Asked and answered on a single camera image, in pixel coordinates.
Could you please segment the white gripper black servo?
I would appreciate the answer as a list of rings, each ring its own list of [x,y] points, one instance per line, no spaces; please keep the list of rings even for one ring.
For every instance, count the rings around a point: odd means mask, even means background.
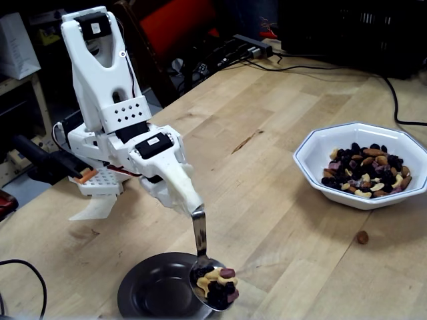
[[[164,207],[181,214],[192,214],[203,205],[194,189],[193,167],[187,162],[181,135],[172,127],[151,130],[127,142],[129,168],[140,185]]]

